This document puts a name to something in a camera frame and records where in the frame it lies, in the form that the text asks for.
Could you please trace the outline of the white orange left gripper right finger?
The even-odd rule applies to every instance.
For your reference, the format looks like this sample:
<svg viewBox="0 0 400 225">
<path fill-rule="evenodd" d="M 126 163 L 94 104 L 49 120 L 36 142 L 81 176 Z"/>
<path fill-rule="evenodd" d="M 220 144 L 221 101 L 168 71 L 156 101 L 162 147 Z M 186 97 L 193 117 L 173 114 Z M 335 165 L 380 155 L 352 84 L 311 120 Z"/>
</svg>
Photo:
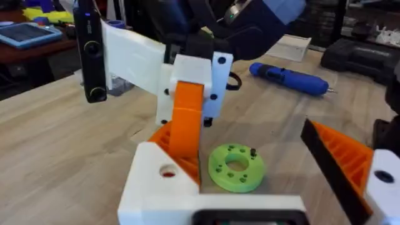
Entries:
<svg viewBox="0 0 400 225">
<path fill-rule="evenodd" d="M 385 124 L 377 146 L 306 119 L 301 139 L 351 224 L 399 224 L 399 132 Z"/>
</svg>

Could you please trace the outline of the bare white left gripper left finger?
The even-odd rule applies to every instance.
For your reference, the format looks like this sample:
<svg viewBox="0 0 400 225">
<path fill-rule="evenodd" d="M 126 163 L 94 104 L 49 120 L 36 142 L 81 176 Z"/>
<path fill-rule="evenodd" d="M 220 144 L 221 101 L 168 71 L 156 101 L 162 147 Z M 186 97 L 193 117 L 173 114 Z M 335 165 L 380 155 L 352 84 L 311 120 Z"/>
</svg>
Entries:
<svg viewBox="0 0 400 225">
<path fill-rule="evenodd" d="M 199 185 L 154 142 L 137 146 L 117 210 L 120 224 L 190 224 Z"/>
</svg>

